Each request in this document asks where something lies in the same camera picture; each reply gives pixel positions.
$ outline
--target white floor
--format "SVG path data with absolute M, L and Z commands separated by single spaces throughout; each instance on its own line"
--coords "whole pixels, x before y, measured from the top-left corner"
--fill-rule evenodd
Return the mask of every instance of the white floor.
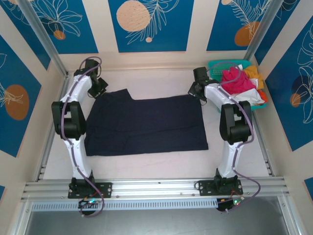
M 193 80 L 192 70 L 104 71 L 101 76 L 108 92 L 127 88 L 133 99 L 151 99 L 187 94 Z M 86 96 L 82 108 L 88 116 L 94 99 Z M 219 133 L 220 114 L 208 101 L 202 107 L 209 150 L 88 157 L 96 179 L 152 179 L 213 177 L 220 164 L 223 140 Z M 268 176 L 261 148 L 255 141 L 245 146 L 238 171 L 246 176 Z M 44 179 L 71 179 L 72 166 L 64 142 L 55 135 Z

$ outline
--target teal basket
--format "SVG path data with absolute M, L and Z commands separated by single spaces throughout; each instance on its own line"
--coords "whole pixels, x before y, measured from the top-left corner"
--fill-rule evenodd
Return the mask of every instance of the teal basket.
M 216 65 L 217 63 L 220 62 L 232 62 L 233 64 L 221 64 L 221 65 L 217 65 L 216 67 L 210 69 L 211 67 L 213 67 L 214 65 Z M 251 63 L 248 60 L 213 60 L 210 61 L 208 63 L 208 67 L 209 67 L 209 72 L 210 72 L 210 77 L 212 79 L 217 80 L 218 82 L 221 82 L 222 80 L 222 72 L 223 70 L 229 70 L 230 67 L 233 67 L 234 64 L 236 65 L 242 65 L 243 69 L 249 67 L 251 65 Z M 263 109 L 267 106 L 267 103 L 262 104 L 262 105 L 256 105 L 256 106 L 252 106 L 251 110 L 254 111 L 256 109 Z

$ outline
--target blue wall panel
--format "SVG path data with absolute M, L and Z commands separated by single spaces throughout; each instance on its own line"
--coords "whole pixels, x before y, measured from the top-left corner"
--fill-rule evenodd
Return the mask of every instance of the blue wall panel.
M 41 84 L 0 36 L 0 150 L 16 157 Z
M 313 140 L 312 45 L 313 17 L 266 79 L 293 151 Z
M 9 0 L 0 3 L 7 6 L 5 11 L 35 52 L 41 45 L 21 10 Z M 82 0 L 34 0 L 30 4 L 59 54 L 98 53 Z
M 245 50 L 269 3 L 269 0 L 221 0 L 206 50 Z
M 254 56 L 260 65 L 300 0 L 284 0 Z
M 118 51 L 186 51 L 193 3 L 109 0 Z
M 45 69 L 48 69 L 49 63 L 51 61 L 44 47 L 40 43 L 34 31 L 29 26 L 27 19 L 25 19 L 21 10 L 16 4 L 13 4 L 9 0 L 0 0 L 0 5 L 7 13 L 8 17 L 11 19 L 15 27 L 18 29 L 20 34 L 23 36 L 25 41 L 28 43 L 29 47 L 33 50 L 35 55 L 38 57 Z

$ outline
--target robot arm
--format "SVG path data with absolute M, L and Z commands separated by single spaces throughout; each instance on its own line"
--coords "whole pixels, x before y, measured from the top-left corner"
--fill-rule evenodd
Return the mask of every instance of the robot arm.
M 220 89 L 222 88 L 220 88 L 218 83 L 208 84 L 205 87 L 204 95 L 221 111 L 220 135 L 224 140 L 224 148 L 222 162 L 218 167 L 218 172 L 222 178 L 231 178 L 236 175 L 232 170 L 235 151 L 238 149 L 235 162 L 236 168 L 241 150 L 244 146 L 241 143 L 248 140 L 251 132 L 247 120 L 245 120 L 237 105 L 230 98 L 226 97 Z M 239 104 L 243 107 L 252 122 L 250 103 L 248 101 L 242 101 Z
M 241 183 L 234 168 L 246 142 L 251 135 L 248 121 L 252 123 L 251 106 L 248 101 L 237 101 L 221 87 L 218 81 L 210 80 L 205 67 L 194 69 L 195 82 L 189 94 L 201 99 L 211 100 L 221 111 L 220 135 L 224 140 L 223 156 L 212 181 L 199 181 L 202 186 L 200 195 L 231 195 L 232 190 L 242 194 Z
M 94 192 L 94 189 L 90 187 L 90 183 L 86 180 L 88 179 L 94 184 L 92 169 L 86 157 L 84 145 L 86 120 L 80 104 L 87 94 L 97 98 L 106 91 L 105 88 L 108 84 L 102 78 L 97 78 L 97 65 L 98 62 L 95 60 L 86 60 L 85 67 L 74 73 L 74 81 L 67 94 L 60 101 L 53 102 L 51 106 L 55 131 L 64 140 L 73 166 L 73 177 L 69 185 L 69 198 L 72 195 L 78 195 L 78 198 L 82 195 L 85 197 Z M 62 110 L 66 102 L 66 116 L 64 117 L 65 136 L 63 136 L 61 121 Z

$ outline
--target folded dark garment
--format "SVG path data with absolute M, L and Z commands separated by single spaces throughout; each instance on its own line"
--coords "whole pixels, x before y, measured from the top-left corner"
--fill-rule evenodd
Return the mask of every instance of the folded dark garment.
M 96 99 L 87 119 L 87 156 L 208 149 L 200 101 L 191 95 L 133 100 L 128 91 Z

